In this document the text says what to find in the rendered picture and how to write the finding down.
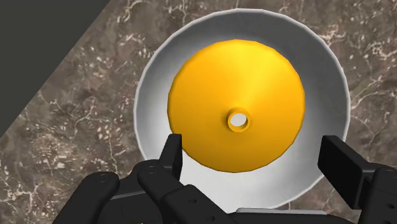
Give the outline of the yellow funnel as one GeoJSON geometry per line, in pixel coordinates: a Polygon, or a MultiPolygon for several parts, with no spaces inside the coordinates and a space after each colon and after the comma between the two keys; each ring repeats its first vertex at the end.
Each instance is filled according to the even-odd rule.
{"type": "Polygon", "coordinates": [[[209,45],[188,59],[168,96],[171,131],[186,154],[223,172],[259,169],[279,158],[303,123],[305,93],[289,60],[255,41],[209,45]]]}

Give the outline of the white bowl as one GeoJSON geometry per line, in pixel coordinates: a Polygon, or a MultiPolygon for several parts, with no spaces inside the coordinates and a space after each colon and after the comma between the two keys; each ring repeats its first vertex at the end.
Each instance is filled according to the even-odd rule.
{"type": "Polygon", "coordinates": [[[198,18],[172,34],[142,73],[134,102],[134,131],[145,159],[158,158],[170,134],[167,96],[183,63],[217,41],[248,39],[275,48],[298,72],[305,90],[305,118],[292,146],[271,164],[227,173],[183,156],[181,181],[195,185],[220,208],[277,208],[299,198],[323,174],[317,160],[321,138],[345,139],[350,97],[343,70],[328,45],[306,25],[280,13],[236,8],[198,18]]]}

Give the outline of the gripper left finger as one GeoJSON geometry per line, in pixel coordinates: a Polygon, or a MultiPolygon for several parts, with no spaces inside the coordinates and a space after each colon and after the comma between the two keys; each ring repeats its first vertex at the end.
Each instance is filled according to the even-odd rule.
{"type": "Polygon", "coordinates": [[[52,224],[236,224],[193,185],[183,185],[182,137],[168,136],[160,158],[139,162],[129,176],[86,176],[52,224]]]}

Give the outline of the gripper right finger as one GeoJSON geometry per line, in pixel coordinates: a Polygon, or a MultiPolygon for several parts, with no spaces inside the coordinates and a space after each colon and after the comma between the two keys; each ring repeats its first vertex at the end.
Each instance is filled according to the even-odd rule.
{"type": "Polygon", "coordinates": [[[397,224],[397,169],[365,160],[337,136],[323,136],[317,166],[358,224],[397,224]]]}

